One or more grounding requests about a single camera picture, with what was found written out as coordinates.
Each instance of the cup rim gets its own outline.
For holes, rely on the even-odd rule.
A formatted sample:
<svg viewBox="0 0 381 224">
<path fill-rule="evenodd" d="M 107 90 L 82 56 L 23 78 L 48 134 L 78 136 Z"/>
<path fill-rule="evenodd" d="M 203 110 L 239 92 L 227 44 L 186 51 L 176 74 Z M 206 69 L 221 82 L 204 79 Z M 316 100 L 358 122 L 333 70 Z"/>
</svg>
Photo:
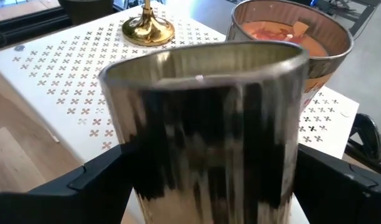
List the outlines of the cup rim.
<svg viewBox="0 0 381 224">
<path fill-rule="evenodd" d="M 236 11 L 236 9 L 242 5 L 242 4 L 247 4 L 248 2 L 257 2 L 257 1 L 269 1 L 269 2 L 285 2 L 285 3 L 289 3 L 289 4 L 294 4 L 296 6 L 300 6 L 300 7 L 303 7 L 303 8 L 307 8 L 311 11 L 314 11 L 322 16 L 324 16 L 325 18 L 333 21 L 337 26 L 339 26 L 346 34 L 347 34 L 347 38 L 349 39 L 349 48 L 341 53 L 341 54 L 337 54 L 337 55 L 332 55 L 332 56 L 324 56 L 324 57 L 316 57 L 316 56 L 310 56 L 310 59 L 313 59 L 313 60 L 327 60 L 327 59 L 335 59 L 335 58 L 341 58 L 341 57 L 344 57 L 346 56 L 347 54 L 349 54 L 349 52 L 351 52 L 351 50 L 353 49 L 353 45 L 354 45 L 354 39 L 353 39 L 353 36 L 352 34 L 349 32 L 348 29 L 346 29 L 344 26 L 340 25 L 340 23 L 338 23 L 337 21 L 335 21 L 334 19 L 332 19 L 331 17 L 329 17 L 328 15 L 326 15 L 325 13 L 322 13 L 321 11 L 319 10 L 316 10 L 316 9 L 313 9 L 312 7 L 308 7 L 306 5 L 303 5 L 303 4 L 300 4 L 300 3 L 297 3 L 297 2 L 293 2 L 293 1 L 286 1 L 286 0 L 246 0 L 246 1 L 243 1 L 243 2 L 240 2 L 239 4 L 237 4 L 233 10 L 232 10 L 232 22 L 236 24 L 236 26 L 239 28 L 239 30 L 245 34 L 246 36 L 250 37 L 251 39 L 254 39 L 254 40 L 257 40 L 255 38 L 253 38 L 250 34 L 248 34 L 246 31 L 244 31 L 244 29 L 240 26 L 240 24 L 237 22 L 236 18 L 234 18 L 234 12 Z"/>
<path fill-rule="evenodd" d="M 278 45 L 286 45 L 287 47 L 293 47 L 293 48 L 299 49 L 300 52 L 296 54 L 294 57 L 290 57 L 284 61 L 274 62 L 269 65 L 263 65 L 256 72 L 245 71 L 245 72 L 242 72 L 241 75 L 223 73 L 221 75 L 205 76 L 204 78 L 205 82 L 203 84 L 198 83 L 192 86 L 191 87 L 192 89 L 209 88 L 209 87 L 221 86 L 221 85 L 232 85 L 234 82 L 241 84 L 241 83 L 258 82 L 260 80 L 264 80 L 268 78 L 273 79 L 274 77 L 279 77 L 283 75 L 284 73 L 286 73 L 287 71 L 294 70 L 302 66 L 304 63 L 308 63 L 309 61 L 308 51 L 305 50 L 303 47 L 291 42 L 274 41 L 274 40 L 267 40 L 267 41 L 247 40 L 247 41 L 218 42 L 218 43 L 209 43 L 209 44 L 203 44 L 203 45 L 189 45 L 189 46 L 179 47 L 175 49 L 158 50 L 158 51 L 152 52 L 151 54 L 143 55 L 140 57 L 136 57 L 136 58 L 132 58 L 128 60 L 125 60 L 125 59 L 119 60 L 117 62 L 114 62 L 104 67 L 99 73 L 99 80 L 101 84 L 108 85 L 108 86 L 126 86 L 129 88 L 143 88 L 143 89 L 151 89 L 151 90 L 152 89 L 154 90 L 190 89 L 190 88 L 183 88 L 183 87 L 177 87 L 172 85 L 169 85 L 169 86 L 156 85 L 153 81 L 131 80 L 130 78 L 112 79 L 112 78 L 109 78 L 108 72 L 110 69 L 122 63 L 130 63 L 133 60 L 141 60 L 142 58 L 151 57 L 152 55 L 162 55 L 162 54 L 166 54 L 167 52 L 179 51 L 183 49 L 192 49 L 192 48 L 205 47 L 205 46 L 219 47 L 220 45 L 230 45 L 230 44 L 232 45 L 238 45 L 238 44 L 275 44 L 277 45 L 278 44 Z"/>
</svg>

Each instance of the reflective metal surface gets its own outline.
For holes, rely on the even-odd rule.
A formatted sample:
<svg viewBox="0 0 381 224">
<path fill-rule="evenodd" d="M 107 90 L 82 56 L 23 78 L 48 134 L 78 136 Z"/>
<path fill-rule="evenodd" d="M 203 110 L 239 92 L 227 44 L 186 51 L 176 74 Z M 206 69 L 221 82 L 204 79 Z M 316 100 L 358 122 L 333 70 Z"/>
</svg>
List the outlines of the reflective metal surface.
<svg viewBox="0 0 381 224">
<path fill-rule="evenodd" d="M 292 44 L 232 42 L 101 72 L 120 143 L 140 145 L 147 224 L 287 223 L 307 62 Z"/>
<path fill-rule="evenodd" d="M 175 29 L 166 19 L 156 18 L 150 6 L 150 0 L 146 0 L 142 15 L 125 21 L 122 25 L 122 33 L 133 44 L 158 46 L 171 41 L 175 35 Z"/>
<path fill-rule="evenodd" d="M 232 24 L 227 32 L 226 40 L 254 39 L 242 27 L 246 22 L 272 21 L 292 26 L 299 21 L 309 26 L 305 34 L 317 40 L 328 52 L 327 57 L 312 59 L 344 59 L 352 50 L 351 33 L 332 17 L 311 7 L 284 0 L 250 0 L 238 4 L 232 12 Z M 312 74 L 313 78 L 320 73 Z"/>
</svg>

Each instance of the white table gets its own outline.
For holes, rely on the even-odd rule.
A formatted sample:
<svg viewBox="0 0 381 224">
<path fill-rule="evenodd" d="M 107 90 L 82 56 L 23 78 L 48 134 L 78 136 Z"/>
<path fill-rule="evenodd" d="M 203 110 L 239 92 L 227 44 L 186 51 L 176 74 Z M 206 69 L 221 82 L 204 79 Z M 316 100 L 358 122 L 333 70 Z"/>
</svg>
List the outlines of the white table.
<svg viewBox="0 0 381 224">
<path fill-rule="evenodd" d="M 156 15 L 172 21 L 176 28 L 175 38 L 161 47 L 139 47 L 122 38 L 121 24 L 141 12 L 135 7 L 0 51 L 2 79 L 81 162 L 118 143 L 97 79 L 103 67 L 158 49 L 225 39 L 199 22 L 165 12 L 165 6 L 157 2 L 152 6 Z M 324 87 L 300 117 L 300 143 L 341 158 L 357 108 L 356 102 Z M 127 209 L 143 223 L 134 192 Z M 291 223 L 307 222 L 294 199 Z"/>
</svg>

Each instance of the brass candlestick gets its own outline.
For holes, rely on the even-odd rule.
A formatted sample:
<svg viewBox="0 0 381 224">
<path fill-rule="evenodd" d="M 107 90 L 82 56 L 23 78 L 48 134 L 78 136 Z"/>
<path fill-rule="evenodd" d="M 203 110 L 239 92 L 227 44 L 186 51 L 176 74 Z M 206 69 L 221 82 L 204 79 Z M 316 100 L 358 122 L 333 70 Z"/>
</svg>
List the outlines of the brass candlestick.
<svg viewBox="0 0 381 224">
<path fill-rule="evenodd" d="M 146 0 L 142 15 L 125 21 L 122 25 L 122 33 L 133 44 L 158 46 L 172 40 L 175 29 L 167 20 L 156 18 L 150 6 L 150 0 Z"/>
</svg>

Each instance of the orange food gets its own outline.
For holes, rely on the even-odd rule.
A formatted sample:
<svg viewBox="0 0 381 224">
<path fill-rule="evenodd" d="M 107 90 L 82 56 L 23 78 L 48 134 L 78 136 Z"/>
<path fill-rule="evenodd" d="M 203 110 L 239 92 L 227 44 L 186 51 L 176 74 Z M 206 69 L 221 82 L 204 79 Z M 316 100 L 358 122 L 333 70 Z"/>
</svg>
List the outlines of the orange food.
<svg viewBox="0 0 381 224">
<path fill-rule="evenodd" d="M 243 29 L 257 40 L 281 40 L 298 44 L 309 50 L 310 56 L 328 56 L 324 47 L 312 37 L 303 34 L 295 36 L 292 26 L 278 22 L 257 21 L 242 25 Z"/>
</svg>

